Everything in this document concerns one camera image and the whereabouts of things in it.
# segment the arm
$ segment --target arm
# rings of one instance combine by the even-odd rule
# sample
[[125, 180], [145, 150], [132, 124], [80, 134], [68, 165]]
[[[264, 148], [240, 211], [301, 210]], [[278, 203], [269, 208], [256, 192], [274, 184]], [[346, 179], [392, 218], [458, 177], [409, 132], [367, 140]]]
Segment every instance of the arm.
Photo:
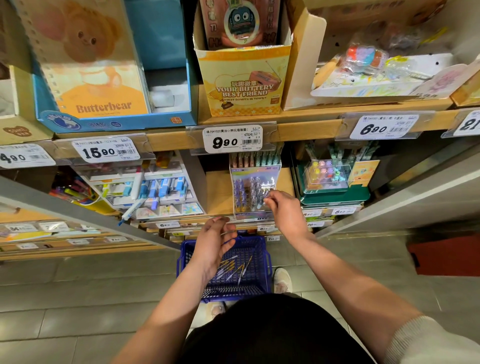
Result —
[[374, 358], [383, 362], [395, 332], [422, 313], [377, 281], [318, 244], [308, 231], [300, 202], [271, 191], [265, 203], [290, 244], [303, 256], [340, 314]]
[[176, 361], [207, 283], [223, 254], [235, 244], [235, 225], [227, 222], [228, 218], [211, 218], [205, 223], [190, 262], [112, 364]]

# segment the person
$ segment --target person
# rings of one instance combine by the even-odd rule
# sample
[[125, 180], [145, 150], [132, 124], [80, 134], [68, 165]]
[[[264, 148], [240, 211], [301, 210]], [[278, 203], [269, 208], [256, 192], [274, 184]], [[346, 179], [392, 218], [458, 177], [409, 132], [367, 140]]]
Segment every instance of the person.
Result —
[[[322, 247], [309, 232], [296, 198], [271, 191], [264, 201], [276, 226], [378, 363], [480, 363], [477, 343], [448, 333]], [[292, 282], [284, 269], [274, 274], [275, 292], [283, 294], [241, 300], [185, 339], [204, 288], [236, 236], [227, 218], [206, 222], [190, 262], [113, 364], [373, 363], [337, 320], [290, 293]]]

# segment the price tag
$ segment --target price tag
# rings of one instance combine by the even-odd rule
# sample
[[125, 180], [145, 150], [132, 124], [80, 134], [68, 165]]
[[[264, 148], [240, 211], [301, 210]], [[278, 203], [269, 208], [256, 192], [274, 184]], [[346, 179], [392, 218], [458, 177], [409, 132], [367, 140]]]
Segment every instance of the price tag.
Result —
[[55, 160], [37, 144], [0, 146], [0, 167], [28, 168], [54, 166]]
[[10, 232], [35, 232], [38, 229], [32, 224], [5, 224]]
[[109, 243], [118, 243], [118, 242], [127, 242], [128, 239], [124, 236], [112, 236], [111, 238], [107, 238]]
[[207, 153], [232, 153], [262, 149], [263, 128], [260, 125], [218, 126], [203, 130]]
[[480, 110], [474, 110], [467, 115], [454, 131], [453, 136], [480, 134]]
[[179, 223], [178, 220], [157, 222], [155, 225], [160, 229], [169, 229], [169, 228], [179, 228], [180, 227], [180, 223]]
[[309, 228], [321, 228], [323, 225], [325, 225], [325, 221], [310, 221], [310, 222], [307, 222], [307, 226]]
[[65, 232], [70, 231], [65, 221], [39, 222], [39, 227], [46, 232]]
[[332, 210], [332, 215], [351, 215], [357, 211], [358, 206], [335, 207]]
[[88, 245], [90, 242], [87, 239], [67, 239], [72, 245]]
[[72, 146], [87, 163], [140, 159], [135, 144], [127, 136], [77, 140]]
[[280, 235], [270, 235], [266, 237], [268, 242], [277, 242], [280, 240]]
[[38, 249], [38, 246], [33, 244], [33, 243], [17, 244], [17, 246], [22, 250], [24, 250], [24, 249]]
[[322, 212], [323, 212], [322, 208], [319, 208], [317, 210], [304, 210], [303, 215], [306, 218], [315, 218], [315, 217], [321, 216]]
[[278, 230], [275, 225], [259, 225], [257, 226], [257, 231], [266, 231], [266, 232], [269, 232], [269, 231], [275, 231], [275, 230]]
[[190, 235], [189, 231], [176, 231], [172, 233], [173, 236], [187, 236]]
[[408, 133], [419, 117], [418, 114], [364, 115], [355, 125], [350, 139], [399, 139]]

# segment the blue shopping basket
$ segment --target blue shopping basket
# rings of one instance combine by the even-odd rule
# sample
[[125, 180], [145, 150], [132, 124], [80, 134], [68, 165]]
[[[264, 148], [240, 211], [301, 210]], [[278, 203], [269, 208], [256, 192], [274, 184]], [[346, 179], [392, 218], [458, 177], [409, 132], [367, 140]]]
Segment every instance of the blue shopping basket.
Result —
[[[181, 244], [180, 258], [177, 261], [177, 277], [190, 261], [195, 242], [196, 240], [184, 240]], [[222, 260], [235, 255], [238, 256], [235, 258], [234, 270], [243, 263], [247, 265], [252, 256], [252, 260], [240, 280], [240, 285], [238, 285], [238, 280], [241, 269], [235, 272], [228, 281], [227, 278], [234, 270], [218, 279], [215, 276], [208, 282], [202, 295], [202, 302], [236, 301], [271, 291], [272, 261], [267, 252], [265, 238], [263, 236], [238, 236], [235, 239], [235, 245], [223, 255]]]

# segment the floor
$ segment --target floor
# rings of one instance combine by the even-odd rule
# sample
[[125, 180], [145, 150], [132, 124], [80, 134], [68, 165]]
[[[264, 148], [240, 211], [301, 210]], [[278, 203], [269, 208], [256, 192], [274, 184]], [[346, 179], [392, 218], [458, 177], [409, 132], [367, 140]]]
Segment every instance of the floor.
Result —
[[[435, 318], [480, 343], [480, 278], [417, 276], [405, 236], [329, 238], [322, 244]], [[268, 243], [294, 291], [330, 312], [353, 337], [305, 261]], [[168, 250], [7, 262], [0, 266], [0, 362], [108, 363], [175, 279]], [[201, 305], [192, 323], [205, 322]]]

